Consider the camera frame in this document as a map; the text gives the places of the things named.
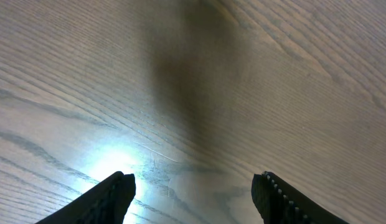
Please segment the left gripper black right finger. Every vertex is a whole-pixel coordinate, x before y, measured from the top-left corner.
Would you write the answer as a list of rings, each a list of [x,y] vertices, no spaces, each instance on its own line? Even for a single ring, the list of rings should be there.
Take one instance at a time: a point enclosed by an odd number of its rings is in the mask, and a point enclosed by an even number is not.
[[[272,172],[253,176],[251,194],[264,224],[347,224]]]

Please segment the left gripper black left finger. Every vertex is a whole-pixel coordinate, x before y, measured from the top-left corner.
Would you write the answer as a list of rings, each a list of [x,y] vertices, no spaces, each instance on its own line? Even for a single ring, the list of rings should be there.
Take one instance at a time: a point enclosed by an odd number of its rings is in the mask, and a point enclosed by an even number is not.
[[[117,171],[37,224],[123,224],[135,195],[134,174]]]

